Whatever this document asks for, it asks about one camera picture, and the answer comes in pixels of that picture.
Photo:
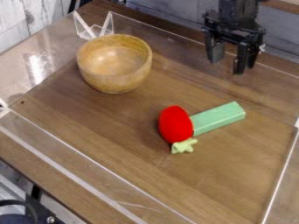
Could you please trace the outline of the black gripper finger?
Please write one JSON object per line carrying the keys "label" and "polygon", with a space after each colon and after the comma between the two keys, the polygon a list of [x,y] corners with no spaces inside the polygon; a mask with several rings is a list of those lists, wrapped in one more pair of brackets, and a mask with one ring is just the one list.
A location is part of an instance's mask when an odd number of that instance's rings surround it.
{"label": "black gripper finger", "polygon": [[225,57],[225,40],[213,32],[205,33],[207,57],[211,63],[218,63]]}
{"label": "black gripper finger", "polygon": [[251,42],[238,44],[238,56],[234,59],[234,74],[242,75],[255,65],[259,54],[259,45]]}

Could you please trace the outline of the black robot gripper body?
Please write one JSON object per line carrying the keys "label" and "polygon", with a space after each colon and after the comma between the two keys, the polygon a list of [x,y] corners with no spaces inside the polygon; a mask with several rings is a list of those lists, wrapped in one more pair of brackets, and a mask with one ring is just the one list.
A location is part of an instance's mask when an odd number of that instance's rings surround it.
{"label": "black robot gripper body", "polygon": [[259,45],[259,52],[263,50],[263,37],[266,29],[261,27],[255,20],[233,22],[221,18],[215,10],[209,10],[203,14],[203,33],[213,32],[222,37],[226,43],[238,45],[241,42],[251,42]]}

